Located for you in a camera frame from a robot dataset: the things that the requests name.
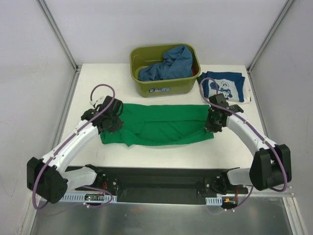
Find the green t shirt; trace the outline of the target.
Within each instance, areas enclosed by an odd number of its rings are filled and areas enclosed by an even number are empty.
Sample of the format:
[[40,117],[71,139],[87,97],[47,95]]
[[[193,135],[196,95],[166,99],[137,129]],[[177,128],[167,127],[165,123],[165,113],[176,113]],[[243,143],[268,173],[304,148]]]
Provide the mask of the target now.
[[122,128],[100,134],[103,144],[127,146],[183,145],[214,138],[205,131],[207,105],[140,105],[124,104]]

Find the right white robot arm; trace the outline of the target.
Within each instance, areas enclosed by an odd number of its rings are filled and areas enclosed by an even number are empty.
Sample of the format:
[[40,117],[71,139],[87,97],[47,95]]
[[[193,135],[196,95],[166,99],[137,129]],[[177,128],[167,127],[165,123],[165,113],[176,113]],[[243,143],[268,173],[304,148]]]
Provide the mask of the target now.
[[233,192],[238,185],[253,186],[258,191],[271,189],[283,192],[292,179],[291,151],[285,145],[270,140],[248,121],[239,105],[229,105],[222,94],[211,96],[205,124],[209,133],[221,132],[227,127],[239,137],[253,156],[249,168],[227,170],[220,180],[221,190]]

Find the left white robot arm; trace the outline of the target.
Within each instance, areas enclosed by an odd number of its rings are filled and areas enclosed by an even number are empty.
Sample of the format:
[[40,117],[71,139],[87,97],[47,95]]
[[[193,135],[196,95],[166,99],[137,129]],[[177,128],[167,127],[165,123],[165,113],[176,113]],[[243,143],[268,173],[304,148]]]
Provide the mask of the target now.
[[104,188],[105,174],[93,165],[67,171],[80,151],[102,133],[114,133],[122,128],[120,119],[124,104],[111,96],[101,97],[93,108],[86,110],[74,130],[40,159],[31,158],[26,165],[26,186],[49,203],[60,201],[68,190],[88,186],[92,190]]

